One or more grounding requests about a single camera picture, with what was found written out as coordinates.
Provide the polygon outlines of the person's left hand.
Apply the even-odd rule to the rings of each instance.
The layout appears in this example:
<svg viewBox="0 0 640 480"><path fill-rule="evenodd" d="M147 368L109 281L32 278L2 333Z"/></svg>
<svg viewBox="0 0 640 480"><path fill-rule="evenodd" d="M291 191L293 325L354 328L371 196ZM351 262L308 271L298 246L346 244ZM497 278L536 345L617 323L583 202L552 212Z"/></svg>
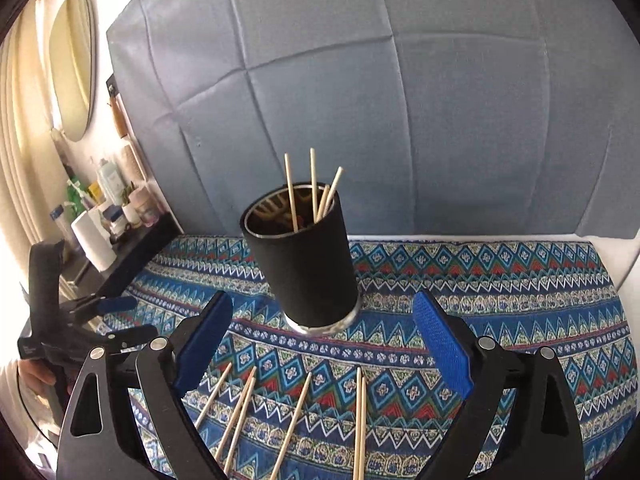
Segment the person's left hand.
<svg viewBox="0 0 640 480"><path fill-rule="evenodd" d="M41 360L19 360L18 372L24 384L38 396L45 396L47 388L56 384L55 374Z"/></svg>

